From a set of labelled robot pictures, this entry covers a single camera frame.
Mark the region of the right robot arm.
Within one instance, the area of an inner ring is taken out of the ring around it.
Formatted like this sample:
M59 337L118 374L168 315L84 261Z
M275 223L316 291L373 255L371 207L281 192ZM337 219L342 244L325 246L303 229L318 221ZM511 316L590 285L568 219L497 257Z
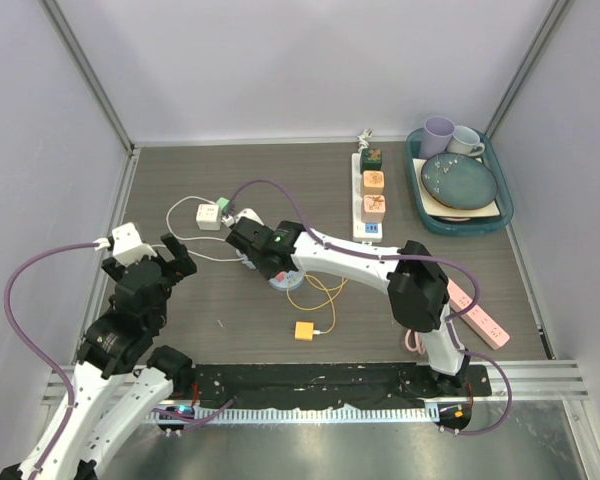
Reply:
M446 323L449 279L422 244L363 245L296 222L271 229L247 217L230 227L226 242L267 280L282 272L325 273L386 294L394 320L420 336L435 389L452 395L466 385L469 356Z

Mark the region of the pink cube socket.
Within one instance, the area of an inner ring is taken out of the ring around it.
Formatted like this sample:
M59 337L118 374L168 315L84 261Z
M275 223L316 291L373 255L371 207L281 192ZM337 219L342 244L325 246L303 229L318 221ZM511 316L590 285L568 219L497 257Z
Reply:
M362 198L361 221L382 223L386 214L386 199L383 195L365 195Z

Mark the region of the pink power strip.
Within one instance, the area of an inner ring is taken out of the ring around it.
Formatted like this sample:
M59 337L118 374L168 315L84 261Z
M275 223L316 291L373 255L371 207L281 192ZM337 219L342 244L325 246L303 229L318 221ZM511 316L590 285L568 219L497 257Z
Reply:
M449 280L450 306L454 312L465 309L471 302L469 295L453 280ZM493 350L504 347L510 335L479 305L474 306L461 318Z

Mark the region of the dark green cube socket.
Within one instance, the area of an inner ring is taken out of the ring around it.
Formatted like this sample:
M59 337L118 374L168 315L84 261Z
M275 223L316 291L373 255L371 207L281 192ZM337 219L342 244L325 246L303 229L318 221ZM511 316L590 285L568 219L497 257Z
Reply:
M360 171L381 171L383 164L382 150L365 148L360 152Z

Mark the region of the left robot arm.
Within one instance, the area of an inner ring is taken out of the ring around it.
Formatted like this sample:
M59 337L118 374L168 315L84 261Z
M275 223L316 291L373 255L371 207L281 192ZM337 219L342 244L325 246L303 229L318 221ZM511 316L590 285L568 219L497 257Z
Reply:
M114 281L109 307L84 334L73 373L47 354L27 346L59 375L66 395L46 431L3 479L99 479L145 417L168 397L185 397L194 383L193 361L153 340L166 324L172 289L197 266L172 234L161 241L164 259L143 242L132 223L93 242L111 251L102 268Z

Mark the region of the orange cube socket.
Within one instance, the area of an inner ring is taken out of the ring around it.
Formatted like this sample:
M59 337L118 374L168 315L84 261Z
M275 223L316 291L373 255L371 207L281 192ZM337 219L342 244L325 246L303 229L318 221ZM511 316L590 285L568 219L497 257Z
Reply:
M361 177L361 195L382 195L385 187L381 170L365 170Z

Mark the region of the white cube socket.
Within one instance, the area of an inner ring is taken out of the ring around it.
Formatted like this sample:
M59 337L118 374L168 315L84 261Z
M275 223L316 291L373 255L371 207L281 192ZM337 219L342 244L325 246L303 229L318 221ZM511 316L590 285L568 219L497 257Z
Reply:
M201 231L219 231L222 226L221 207L215 203L200 204L196 211L195 221Z

